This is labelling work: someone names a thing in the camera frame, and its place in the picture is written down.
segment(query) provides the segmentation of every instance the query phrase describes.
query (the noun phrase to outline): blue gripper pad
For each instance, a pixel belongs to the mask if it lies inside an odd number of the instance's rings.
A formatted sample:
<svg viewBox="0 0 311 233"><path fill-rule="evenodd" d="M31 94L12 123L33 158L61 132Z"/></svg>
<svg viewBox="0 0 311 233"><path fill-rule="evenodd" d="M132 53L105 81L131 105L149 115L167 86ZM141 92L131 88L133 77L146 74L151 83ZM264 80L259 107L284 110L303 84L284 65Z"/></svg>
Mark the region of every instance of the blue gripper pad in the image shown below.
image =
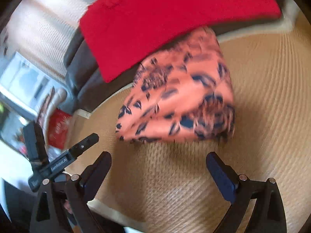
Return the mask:
<svg viewBox="0 0 311 233"><path fill-rule="evenodd" d="M238 188L238 182L234 183L229 176L233 169L225 165L215 152L210 152L206 156L206 166L223 198L233 204L236 198L236 189Z"/></svg>

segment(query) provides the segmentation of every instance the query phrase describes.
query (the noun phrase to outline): fabric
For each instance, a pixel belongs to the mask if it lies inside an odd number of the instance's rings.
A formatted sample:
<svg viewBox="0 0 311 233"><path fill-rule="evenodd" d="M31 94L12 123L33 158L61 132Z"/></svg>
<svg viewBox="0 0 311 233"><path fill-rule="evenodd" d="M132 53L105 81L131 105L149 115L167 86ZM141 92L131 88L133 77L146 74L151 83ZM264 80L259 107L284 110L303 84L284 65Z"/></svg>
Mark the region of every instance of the fabric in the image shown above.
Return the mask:
<svg viewBox="0 0 311 233"><path fill-rule="evenodd" d="M10 59L17 50L47 75L65 83L66 49L81 16L94 1L22 0L1 33L0 53Z"/></svg>
<svg viewBox="0 0 311 233"><path fill-rule="evenodd" d="M230 74L208 28L141 63L116 125L121 140L144 142L231 137L233 131Z"/></svg>
<svg viewBox="0 0 311 233"><path fill-rule="evenodd" d="M97 0L81 31L105 82L164 43L199 26L279 18L275 0Z"/></svg>
<svg viewBox="0 0 311 233"><path fill-rule="evenodd" d="M256 34L220 43L230 70L236 110L228 143L125 143L115 121L130 89L103 103L89 119L75 121L70 145L95 132L99 142L66 168L81 174L102 151L112 166L92 209L118 221L118 211L147 228L146 233L212 233L230 206L206 169L215 151L225 164L250 179L276 179L287 221L297 233L311 213L311 26L300 13L295 29ZM245 231L254 202L238 233Z"/></svg>

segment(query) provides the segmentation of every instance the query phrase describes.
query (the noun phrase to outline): bolt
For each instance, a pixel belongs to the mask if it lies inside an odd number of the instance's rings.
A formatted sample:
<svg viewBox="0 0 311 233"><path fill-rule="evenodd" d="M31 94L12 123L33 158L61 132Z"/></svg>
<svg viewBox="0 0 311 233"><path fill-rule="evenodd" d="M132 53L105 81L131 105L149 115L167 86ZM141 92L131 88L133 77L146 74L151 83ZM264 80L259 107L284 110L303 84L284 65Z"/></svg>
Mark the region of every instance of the bolt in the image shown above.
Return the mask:
<svg viewBox="0 0 311 233"><path fill-rule="evenodd" d="M76 181L76 180L78 180L79 178L80 178L80 176L79 176L78 174L74 174L74 175L71 176L71 180L72 180L72 181Z"/></svg>
<svg viewBox="0 0 311 233"><path fill-rule="evenodd" d="M247 176L244 174L239 175L238 177L240 180L246 181L247 180Z"/></svg>
<svg viewBox="0 0 311 233"><path fill-rule="evenodd" d="M47 185L47 184L49 184L49 182L50 182L49 179L44 179L44 180L42 181L42 184L43 184L43 185Z"/></svg>
<svg viewBox="0 0 311 233"><path fill-rule="evenodd" d="M276 183L275 178L269 178L269 181L270 181L272 184L275 184L275 183Z"/></svg>

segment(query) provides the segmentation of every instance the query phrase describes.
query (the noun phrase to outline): red towel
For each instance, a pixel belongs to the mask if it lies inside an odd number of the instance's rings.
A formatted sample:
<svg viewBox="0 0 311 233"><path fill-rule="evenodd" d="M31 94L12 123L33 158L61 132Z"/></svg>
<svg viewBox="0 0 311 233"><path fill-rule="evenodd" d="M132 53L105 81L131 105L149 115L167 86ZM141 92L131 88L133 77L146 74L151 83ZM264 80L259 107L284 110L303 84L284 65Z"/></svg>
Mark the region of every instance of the red towel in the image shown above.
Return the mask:
<svg viewBox="0 0 311 233"><path fill-rule="evenodd" d="M110 82L199 26L280 15L275 0L97 0L80 27L104 80Z"/></svg>

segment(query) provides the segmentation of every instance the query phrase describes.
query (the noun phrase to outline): red package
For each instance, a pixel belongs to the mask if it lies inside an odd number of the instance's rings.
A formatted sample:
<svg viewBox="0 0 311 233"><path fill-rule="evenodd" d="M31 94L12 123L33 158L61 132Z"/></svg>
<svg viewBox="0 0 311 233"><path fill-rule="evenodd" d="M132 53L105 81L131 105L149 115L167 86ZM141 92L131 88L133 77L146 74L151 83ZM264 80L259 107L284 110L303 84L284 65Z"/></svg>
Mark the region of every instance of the red package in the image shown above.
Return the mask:
<svg viewBox="0 0 311 233"><path fill-rule="evenodd" d="M69 124L72 116L56 109L49 122L49 145L64 149Z"/></svg>

